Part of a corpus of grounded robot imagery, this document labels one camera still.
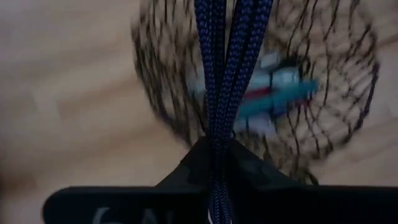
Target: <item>lanyard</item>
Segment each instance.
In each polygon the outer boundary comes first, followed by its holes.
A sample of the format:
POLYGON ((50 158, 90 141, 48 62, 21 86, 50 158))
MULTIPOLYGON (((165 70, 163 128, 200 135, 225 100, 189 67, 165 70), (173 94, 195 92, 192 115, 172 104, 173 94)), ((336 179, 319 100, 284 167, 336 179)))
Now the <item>lanyard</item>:
POLYGON ((212 140, 209 213, 214 224, 231 223, 225 157, 240 102, 249 83, 273 0, 237 0, 225 52, 226 0, 195 0, 205 72, 207 136, 212 140))

